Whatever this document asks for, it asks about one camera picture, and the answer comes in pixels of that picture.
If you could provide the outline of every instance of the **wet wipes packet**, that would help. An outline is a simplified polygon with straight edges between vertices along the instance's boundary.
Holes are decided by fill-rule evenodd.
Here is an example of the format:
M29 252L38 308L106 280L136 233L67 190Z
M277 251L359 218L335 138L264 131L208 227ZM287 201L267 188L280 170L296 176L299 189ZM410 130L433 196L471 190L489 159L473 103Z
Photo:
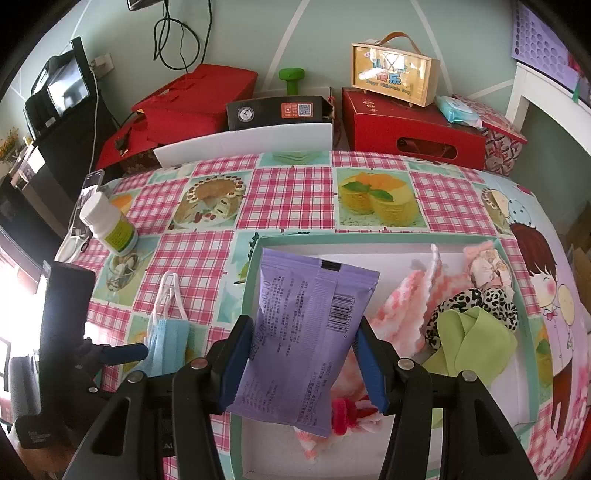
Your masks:
M435 103L451 124L462 124L482 130L482 119L460 99L437 95Z
M331 432L335 382L379 272L263 249L251 354L232 413Z

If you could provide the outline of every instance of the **purple pegboard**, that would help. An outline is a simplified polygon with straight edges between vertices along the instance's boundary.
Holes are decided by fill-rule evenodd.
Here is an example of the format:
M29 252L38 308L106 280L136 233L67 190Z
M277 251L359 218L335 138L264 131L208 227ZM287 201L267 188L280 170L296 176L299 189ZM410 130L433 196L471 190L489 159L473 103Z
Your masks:
M579 74L569 67L569 51L550 27L521 2L515 9L511 56L571 91L577 86Z

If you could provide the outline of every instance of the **electrical outlet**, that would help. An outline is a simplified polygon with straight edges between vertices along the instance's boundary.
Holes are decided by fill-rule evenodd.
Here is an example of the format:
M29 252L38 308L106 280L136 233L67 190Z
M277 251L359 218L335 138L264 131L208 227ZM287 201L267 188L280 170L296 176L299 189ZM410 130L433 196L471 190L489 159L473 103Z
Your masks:
M106 53L105 55L95 58L90 62L90 68L92 68L97 79L103 78L105 75L107 75L107 73L115 68L113 66L111 54Z

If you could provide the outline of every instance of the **green tray border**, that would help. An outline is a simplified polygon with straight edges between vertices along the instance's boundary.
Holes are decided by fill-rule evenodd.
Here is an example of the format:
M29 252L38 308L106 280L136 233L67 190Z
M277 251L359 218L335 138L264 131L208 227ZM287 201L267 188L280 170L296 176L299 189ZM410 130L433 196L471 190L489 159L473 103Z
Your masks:
M252 299L256 287L256 275L261 263L262 249L277 245L326 245L326 244L479 244L491 240L499 255L511 265L509 258L501 244L501 240L495 236L463 235L456 233L329 233L318 235L286 235L286 236L262 236L256 243L252 253L251 263L246 276L244 297L242 299L242 313L250 315L252 312ZM528 393L530 398L530 421L520 424L515 434L521 437L527 433L538 419L540 409L540 392L538 365L535 360L534 338L530 329L530 322L525 310L525 303L515 272L513 272L513 284L515 296L513 302L519 314L519 331L525 342L525 368L527 370ZM242 471L242 418L232 414L230 416L230 462L235 480L247 480ZM426 478L437 476L440 470L432 469L427 472Z

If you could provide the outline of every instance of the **bottle label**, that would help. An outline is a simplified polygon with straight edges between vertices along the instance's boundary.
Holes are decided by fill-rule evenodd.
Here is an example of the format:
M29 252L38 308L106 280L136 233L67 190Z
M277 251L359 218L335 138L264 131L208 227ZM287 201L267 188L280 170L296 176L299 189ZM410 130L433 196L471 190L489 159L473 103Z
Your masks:
M104 241L118 252L122 252L127 248L133 237L134 226L127 221L127 218L121 216L119 223L117 223L115 228L113 228L113 231L104 238Z

